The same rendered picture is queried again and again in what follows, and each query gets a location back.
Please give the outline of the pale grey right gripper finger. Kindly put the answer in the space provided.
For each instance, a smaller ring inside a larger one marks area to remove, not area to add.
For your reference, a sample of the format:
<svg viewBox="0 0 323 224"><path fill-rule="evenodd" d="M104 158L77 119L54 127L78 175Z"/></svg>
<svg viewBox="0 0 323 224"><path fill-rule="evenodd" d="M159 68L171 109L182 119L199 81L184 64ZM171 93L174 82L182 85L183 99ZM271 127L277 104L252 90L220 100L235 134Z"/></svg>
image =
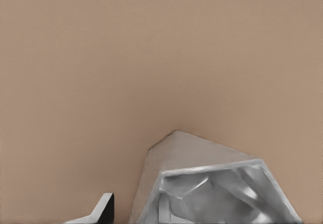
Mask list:
<svg viewBox="0 0 323 224"><path fill-rule="evenodd" d="M113 224L114 218L114 193L104 193L90 215L67 221L64 224Z"/></svg>

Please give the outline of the silver faceted metal object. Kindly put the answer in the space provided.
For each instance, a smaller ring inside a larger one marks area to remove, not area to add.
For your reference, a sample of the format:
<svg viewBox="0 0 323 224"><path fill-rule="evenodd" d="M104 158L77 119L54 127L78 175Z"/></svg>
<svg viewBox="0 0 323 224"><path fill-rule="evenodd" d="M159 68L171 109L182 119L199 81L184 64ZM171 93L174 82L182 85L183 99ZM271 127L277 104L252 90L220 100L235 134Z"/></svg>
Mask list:
<svg viewBox="0 0 323 224"><path fill-rule="evenodd" d="M173 131L149 148L132 224L298 224L264 161Z"/></svg>

